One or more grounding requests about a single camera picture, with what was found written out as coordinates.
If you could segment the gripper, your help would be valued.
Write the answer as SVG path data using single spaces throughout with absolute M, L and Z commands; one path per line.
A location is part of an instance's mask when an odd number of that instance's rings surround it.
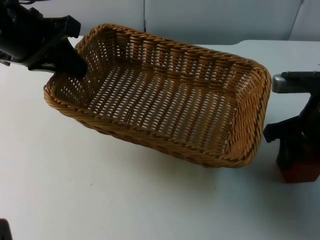
M 276 159 L 278 166 L 293 166 L 303 155 L 303 146 L 320 147 L 320 95 L 311 95 L 299 115 L 267 124 L 263 130 L 265 140 L 270 143 L 280 140 Z
M 88 64 L 68 40 L 69 37 L 79 37 L 81 23 L 70 15 L 46 18 L 45 21 L 49 23 L 49 28 L 46 30 L 41 47 L 27 60 L 28 70 L 84 77 Z

